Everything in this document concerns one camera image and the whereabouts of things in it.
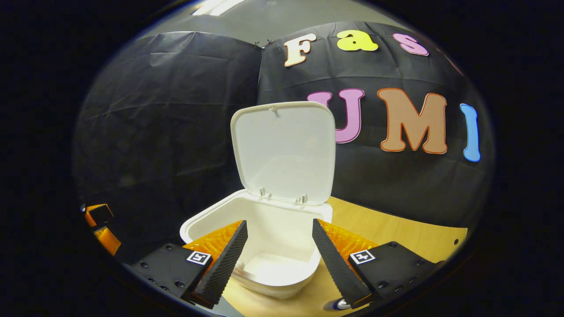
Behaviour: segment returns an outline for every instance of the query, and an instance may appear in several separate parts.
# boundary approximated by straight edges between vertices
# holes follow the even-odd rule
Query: brown letter
[[[406,148],[406,143],[402,141],[403,128],[412,150],[418,149],[425,133],[429,132],[423,151],[432,154],[447,152],[444,122],[447,100],[443,96],[427,94],[421,113],[417,113],[417,109],[401,89],[381,89],[378,97],[386,103],[388,113],[387,138],[380,144],[384,151],[400,152]]]
[[[288,49],[288,60],[284,63],[284,66],[289,67],[306,60],[306,57],[302,56],[301,51],[306,54],[309,53],[311,50],[311,44],[309,43],[309,41],[315,41],[316,39],[317,36],[315,36],[315,34],[313,33],[310,33],[308,35],[291,39],[290,41],[284,43],[284,45]]]

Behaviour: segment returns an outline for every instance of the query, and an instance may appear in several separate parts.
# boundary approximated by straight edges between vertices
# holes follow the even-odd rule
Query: foam letter
[[[299,64],[306,60],[305,56],[302,56],[301,51],[304,53],[309,53],[311,50],[311,44],[309,41],[315,41],[317,36],[315,34],[310,33],[304,36],[300,36],[295,39],[291,39],[290,41],[284,43],[288,50],[288,59],[284,63],[284,66],[290,67],[292,65]]]
[[[329,100],[333,96],[326,91],[320,91],[307,96],[307,100],[318,102],[329,108]],[[335,131],[336,143],[348,143],[356,139],[360,133],[360,98],[364,97],[361,89],[344,89],[339,92],[339,97],[345,100],[347,107],[347,125],[344,129]]]
[[[399,33],[394,33],[393,36],[394,39],[400,43],[399,46],[401,46],[407,52],[422,56],[429,55],[429,52],[427,52],[427,50],[423,46],[417,44],[417,40],[412,38],[411,36]]]
[[[386,103],[388,115],[387,138],[380,144],[384,151],[400,152],[406,148],[406,143],[402,141],[403,128],[412,150],[418,149],[425,134],[429,132],[423,151],[431,154],[447,152],[444,121],[447,100],[443,96],[427,94],[421,113],[417,113],[417,109],[401,89],[381,89],[378,97]]]
[[[466,117],[466,128],[468,129],[468,143],[464,149],[464,157],[470,162],[480,160],[480,150],[478,149],[478,113],[471,106],[463,103],[460,109]]]
[[[347,30],[337,34],[337,46],[344,51],[376,51],[378,44],[372,42],[370,35],[358,30]]]

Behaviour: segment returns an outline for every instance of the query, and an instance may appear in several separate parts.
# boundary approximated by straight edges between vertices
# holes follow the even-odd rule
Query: white plastic container
[[[231,119],[235,159],[244,190],[190,218],[180,228],[186,243],[239,220],[248,239],[239,258],[241,285],[279,299],[311,280],[321,256],[312,220],[331,222],[327,203],[335,166],[335,122],[316,102],[245,108]]]

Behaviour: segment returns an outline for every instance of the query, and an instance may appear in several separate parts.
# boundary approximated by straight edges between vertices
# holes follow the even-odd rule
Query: pink letter
[[[423,46],[417,44],[417,40],[411,36],[399,33],[394,33],[393,36],[396,41],[400,42],[399,46],[401,46],[406,52],[422,56],[429,55],[429,52],[427,52]]]
[[[329,108],[328,102],[333,96],[326,91],[320,91],[307,96],[307,100],[318,102]],[[345,100],[347,107],[347,125],[344,129],[336,130],[337,143],[348,143],[356,139],[360,133],[360,98],[364,97],[361,89],[344,89],[339,92],[339,97]]]

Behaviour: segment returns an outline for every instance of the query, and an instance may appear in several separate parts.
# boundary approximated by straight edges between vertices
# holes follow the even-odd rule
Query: yellow letter
[[[376,51],[378,49],[378,44],[372,42],[370,35],[366,32],[347,30],[339,32],[337,37],[340,38],[337,46],[344,51]]]
[[[311,50],[311,44],[309,41],[315,41],[317,36],[315,34],[310,33],[308,35],[300,36],[295,39],[291,39],[290,41],[284,43],[286,48],[288,49],[288,60],[284,63],[284,66],[292,66],[299,64],[306,60],[305,56],[302,56],[301,51],[304,53],[309,53]]]
[[[388,112],[387,138],[380,144],[384,151],[400,152],[406,148],[406,143],[402,141],[403,127],[412,150],[418,149],[428,131],[423,151],[431,154],[447,152],[444,121],[447,100],[443,96],[427,94],[421,113],[417,113],[417,109],[401,89],[381,89],[378,97],[384,100]]]

